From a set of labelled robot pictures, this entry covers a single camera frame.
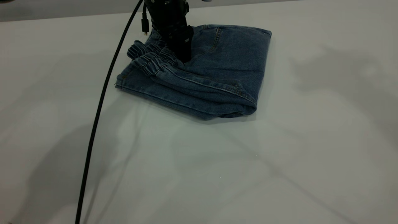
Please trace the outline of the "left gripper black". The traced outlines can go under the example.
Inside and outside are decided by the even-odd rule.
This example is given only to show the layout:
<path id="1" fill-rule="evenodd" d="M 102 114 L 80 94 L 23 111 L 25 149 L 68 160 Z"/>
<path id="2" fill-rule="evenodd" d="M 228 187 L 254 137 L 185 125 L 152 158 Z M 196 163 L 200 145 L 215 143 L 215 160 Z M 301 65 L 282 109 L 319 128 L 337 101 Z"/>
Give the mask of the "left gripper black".
<path id="1" fill-rule="evenodd" d="M 186 0 L 146 0 L 153 28 L 162 33 L 170 48 L 183 63 L 191 59 L 191 43 L 194 30 L 188 26 Z"/>

